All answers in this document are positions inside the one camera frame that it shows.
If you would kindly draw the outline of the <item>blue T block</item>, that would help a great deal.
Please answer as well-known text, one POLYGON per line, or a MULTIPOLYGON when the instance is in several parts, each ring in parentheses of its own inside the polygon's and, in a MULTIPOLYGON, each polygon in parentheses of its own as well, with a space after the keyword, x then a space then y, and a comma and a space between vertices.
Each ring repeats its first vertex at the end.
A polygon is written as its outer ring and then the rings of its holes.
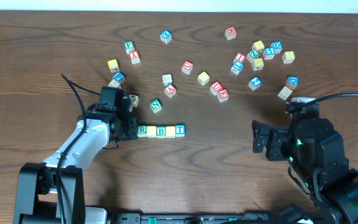
POLYGON ((186 133, 185 125, 184 124, 178 124, 175 126, 175 137, 184 137, 186 133))

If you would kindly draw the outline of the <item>green R block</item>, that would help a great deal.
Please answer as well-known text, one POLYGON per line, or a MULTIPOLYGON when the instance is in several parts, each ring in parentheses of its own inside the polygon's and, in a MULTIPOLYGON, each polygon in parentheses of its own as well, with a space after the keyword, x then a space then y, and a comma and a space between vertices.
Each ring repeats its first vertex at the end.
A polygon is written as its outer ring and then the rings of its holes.
POLYGON ((137 128, 137 137, 144 138, 147 137, 147 126, 139 125, 137 128))

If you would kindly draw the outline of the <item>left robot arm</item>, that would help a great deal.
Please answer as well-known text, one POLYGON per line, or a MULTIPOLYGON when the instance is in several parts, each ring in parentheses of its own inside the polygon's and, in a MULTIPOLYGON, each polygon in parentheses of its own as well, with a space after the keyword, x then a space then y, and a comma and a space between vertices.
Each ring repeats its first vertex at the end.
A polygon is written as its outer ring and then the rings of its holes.
POLYGON ((82 113, 76 128, 51 156, 19 171, 14 223, 112 223, 107 209, 85 204, 84 173, 110 142, 137 138, 131 116, 138 98, 104 86, 99 101, 82 113))

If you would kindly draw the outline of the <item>yellow O block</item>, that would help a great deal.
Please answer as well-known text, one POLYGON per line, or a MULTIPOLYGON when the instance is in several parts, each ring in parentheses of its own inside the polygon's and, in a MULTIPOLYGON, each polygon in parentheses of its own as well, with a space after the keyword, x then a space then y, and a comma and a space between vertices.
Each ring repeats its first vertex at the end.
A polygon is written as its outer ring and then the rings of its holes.
POLYGON ((157 127, 156 126, 147 126, 147 137, 156 138, 157 137, 157 127))

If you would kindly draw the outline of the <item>green B block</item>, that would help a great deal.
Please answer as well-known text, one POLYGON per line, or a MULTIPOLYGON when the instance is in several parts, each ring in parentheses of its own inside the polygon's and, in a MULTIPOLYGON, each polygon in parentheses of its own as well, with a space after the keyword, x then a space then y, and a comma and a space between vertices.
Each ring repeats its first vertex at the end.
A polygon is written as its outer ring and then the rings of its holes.
POLYGON ((156 127, 156 137, 157 138, 166 138, 166 127, 165 126, 157 126, 156 127))

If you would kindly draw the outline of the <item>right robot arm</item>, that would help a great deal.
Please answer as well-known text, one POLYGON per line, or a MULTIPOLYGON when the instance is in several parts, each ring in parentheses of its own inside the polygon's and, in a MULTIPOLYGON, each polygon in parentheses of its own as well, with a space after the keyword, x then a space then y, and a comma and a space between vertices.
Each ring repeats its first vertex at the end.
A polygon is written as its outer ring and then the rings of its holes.
POLYGON ((317 103, 288 103, 287 109, 289 126, 252 122, 253 152, 287 161, 325 223, 358 223, 358 171, 349 167, 342 136, 320 118, 317 103))

